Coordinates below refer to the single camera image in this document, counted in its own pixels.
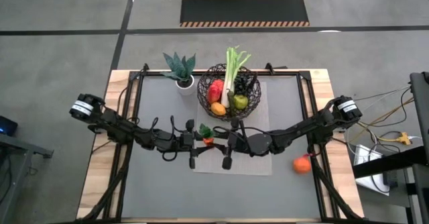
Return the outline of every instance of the leek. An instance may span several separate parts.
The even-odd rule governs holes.
[[[246,63],[246,61],[251,56],[250,54],[248,54],[246,55],[244,60],[240,61],[241,57],[247,52],[243,51],[243,52],[240,52],[240,54],[237,54],[236,49],[238,47],[239,46],[229,47],[227,49],[227,69],[225,71],[225,81],[223,84],[222,99],[221,99],[221,104],[224,107],[229,107],[227,93],[229,91],[234,92],[234,80],[235,80],[235,77],[237,77],[240,67],[242,67],[244,63]]]

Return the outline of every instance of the black floor mat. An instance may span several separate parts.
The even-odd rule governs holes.
[[[182,0],[180,27],[309,26],[304,0]]]

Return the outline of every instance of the concrete floor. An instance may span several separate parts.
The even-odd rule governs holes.
[[[119,29],[127,0],[0,0],[0,30]],[[305,0],[311,26],[429,25],[428,0]],[[178,27],[180,0],[135,0],[129,28]],[[117,36],[0,36],[0,115],[19,123],[17,136],[55,149],[34,158],[14,223],[71,221],[83,187],[93,134],[68,115],[79,93],[103,96]],[[197,53],[196,68],[223,62],[228,46],[252,53],[250,68],[327,68],[336,95],[366,97],[400,88],[411,72],[428,70],[429,32],[188,34],[127,36],[119,69],[165,68],[162,52]],[[363,120],[399,105],[388,97]],[[359,102],[360,107],[373,99]],[[376,129],[419,135],[416,112]],[[402,113],[391,117],[400,120]],[[370,145],[367,136],[358,144]],[[414,145],[422,144],[416,140]],[[365,215],[406,222],[403,208],[380,205],[361,191]]]

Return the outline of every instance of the green apple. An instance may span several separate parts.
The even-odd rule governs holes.
[[[247,107],[249,103],[249,99],[243,95],[235,95],[234,96],[234,106],[236,109],[243,110]]]

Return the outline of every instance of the wooden table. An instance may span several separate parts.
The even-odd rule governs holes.
[[[329,100],[334,98],[334,93],[329,80],[327,69],[302,69],[310,71],[312,77],[312,84],[314,94],[316,97],[316,104],[318,109],[322,109]],[[119,99],[120,92],[127,86],[129,72],[134,70],[114,70],[111,73],[109,79],[109,85],[107,87],[107,93],[105,97],[106,107],[116,109],[117,102]],[[296,69],[289,70],[276,70],[276,71],[297,71]],[[131,101],[129,106],[129,116],[133,112],[133,104],[135,99],[136,88],[133,88],[131,92]],[[306,96],[307,111],[309,116],[312,115],[311,104],[308,96],[306,86],[304,86],[304,94]],[[124,100],[121,101],[120,109],[123,107]],[[336,138],[344,139],[342,134],[336,133]],[[95,138],[93,148],[96,148],[105,142],[107,142],[107,136],[102,134]],[[101,198],[109,183],[109,177],[111,173],[111,167],[113,162],[113,154],[115,152],[115,144],[108,144],[107,146],[97,150],[90,157],[88,165],[88,172],[86,173],[86,179],[80,204],[77,212],[77,218],[84,217]],[[344,198],[345,202],[358,214],[363,217],[363,210],[359,193],[355,183],[355,177],[353,176],[352,166],[349,160],[347,147],[339,142],[331,141],[326,145],[326,152],[328,154],[330,171],[335,188],[338,190],[340,195]],[[117,208],[117,199],[119,195],[119,186],[113,195],[113,203],[111,206],[111,214],[114,216]],[[328,193],[323,188],[324,202],[326,206],[326,212],[329,217],[332,217],[332,210],[330,209],[330,200]],[[205,221],[228,221],[228,222],[279,222],[279,221],[319,221],[318,219],[122,219],[123,222],[157,222],[157,221],[177,221],[177,222],[205,222]]]

